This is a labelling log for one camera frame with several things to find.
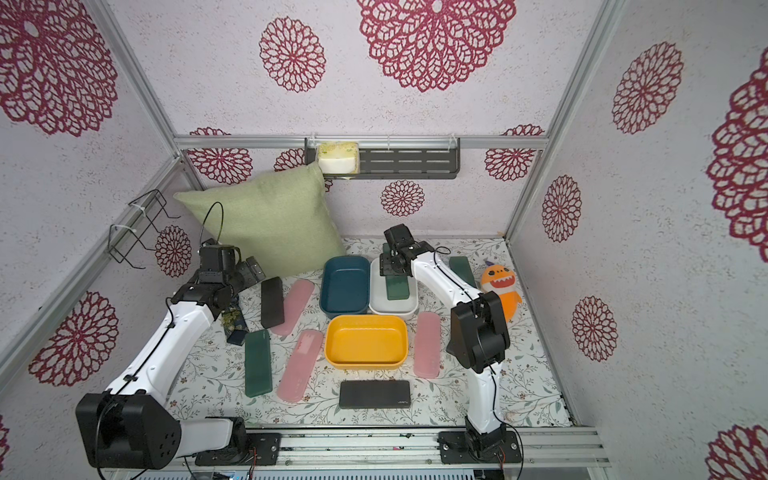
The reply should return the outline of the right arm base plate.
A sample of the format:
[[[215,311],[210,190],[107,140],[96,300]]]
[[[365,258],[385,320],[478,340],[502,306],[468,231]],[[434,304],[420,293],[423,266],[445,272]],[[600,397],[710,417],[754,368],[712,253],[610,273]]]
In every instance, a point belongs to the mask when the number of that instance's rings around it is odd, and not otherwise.
[[[520,464],[524,459],[517,435],[505,428],[487,434],[445,430],[437,441],[443,464]]]

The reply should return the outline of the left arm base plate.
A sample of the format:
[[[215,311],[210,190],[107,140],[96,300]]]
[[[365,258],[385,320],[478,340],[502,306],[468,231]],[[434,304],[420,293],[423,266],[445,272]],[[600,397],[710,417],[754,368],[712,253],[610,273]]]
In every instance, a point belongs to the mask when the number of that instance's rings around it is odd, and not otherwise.
[[[228,445],[218,450],[200,452],[196,466],[274,466],[277,464],[282,435],[279,433],[234,434]]]

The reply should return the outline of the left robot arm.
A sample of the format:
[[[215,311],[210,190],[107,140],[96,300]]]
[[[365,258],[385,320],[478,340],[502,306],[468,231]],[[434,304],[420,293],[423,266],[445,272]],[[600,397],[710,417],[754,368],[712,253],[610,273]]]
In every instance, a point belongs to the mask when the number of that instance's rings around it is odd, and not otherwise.
[[[140,353],[101,393],[82,397],[75,415],[89,464],[106,469],[161,470],[177,458],[247,454],[238,417],[179,420],[167,397],[192,347],[242,291],[264,280],[254,257],[206,240],[194,275],[165,301],[164,318]]]

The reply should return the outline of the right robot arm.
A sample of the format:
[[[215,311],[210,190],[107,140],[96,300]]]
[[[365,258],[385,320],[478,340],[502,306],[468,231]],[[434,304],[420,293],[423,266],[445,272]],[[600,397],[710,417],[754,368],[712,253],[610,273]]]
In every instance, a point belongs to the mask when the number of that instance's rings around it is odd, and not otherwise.
[[[450,313],[447,353],[467,370],[469,404],[465,438],[480,456],[501,445],[507,423],[499,413],[498,379],[511,345],[502,301],[463,281],[439,258],[435,247],[417,241],[403,224],[384,231],[387,248],[380,255],[380,273],[408,276],[427,287]]]

